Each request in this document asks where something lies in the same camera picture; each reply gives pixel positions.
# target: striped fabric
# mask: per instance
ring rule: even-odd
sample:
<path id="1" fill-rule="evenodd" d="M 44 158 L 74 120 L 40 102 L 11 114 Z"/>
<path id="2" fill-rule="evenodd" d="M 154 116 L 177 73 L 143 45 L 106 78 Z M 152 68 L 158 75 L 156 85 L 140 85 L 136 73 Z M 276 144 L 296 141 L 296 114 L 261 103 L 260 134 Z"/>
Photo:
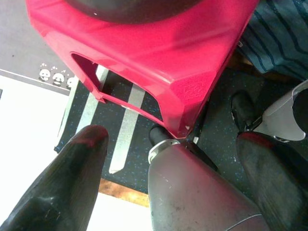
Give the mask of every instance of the striped fabric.
<path id="1" fill-rule="evenodd" d="M 262 0 L 238 50 L 261 73 L 308 79 L 308 1 Z"/>

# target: red plastic stool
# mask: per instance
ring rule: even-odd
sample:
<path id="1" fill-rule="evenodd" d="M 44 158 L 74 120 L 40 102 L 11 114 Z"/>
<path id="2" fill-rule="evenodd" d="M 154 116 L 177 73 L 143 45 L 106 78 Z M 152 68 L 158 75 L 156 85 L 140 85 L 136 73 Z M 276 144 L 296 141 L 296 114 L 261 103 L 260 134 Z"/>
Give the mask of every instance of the red plastic stool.
<path id="1" fill-rule="evenodd" d="M 163 21 L 113 24 L 64 0 L 27 0 L 32 25 L 97 100 L 128 107 L 176 138 L 192 130 L 258 0 L 203 0 Z M 103 65 L 158 102 L 163 121 L 99 91 Z"/>

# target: white floor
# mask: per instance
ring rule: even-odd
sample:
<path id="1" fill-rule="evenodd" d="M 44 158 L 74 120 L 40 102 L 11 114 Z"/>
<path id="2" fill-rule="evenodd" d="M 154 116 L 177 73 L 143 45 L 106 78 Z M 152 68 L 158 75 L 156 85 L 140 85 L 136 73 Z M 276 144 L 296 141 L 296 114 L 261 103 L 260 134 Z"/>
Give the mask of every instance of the white floor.
<path id="1" fill-rule="evenodd" d="M 68 97 L 0 76 L 0 224 L 41 171 L 53 150 Z M 99 194 L 89 231 L 150 231 L 148 208 Z"/>

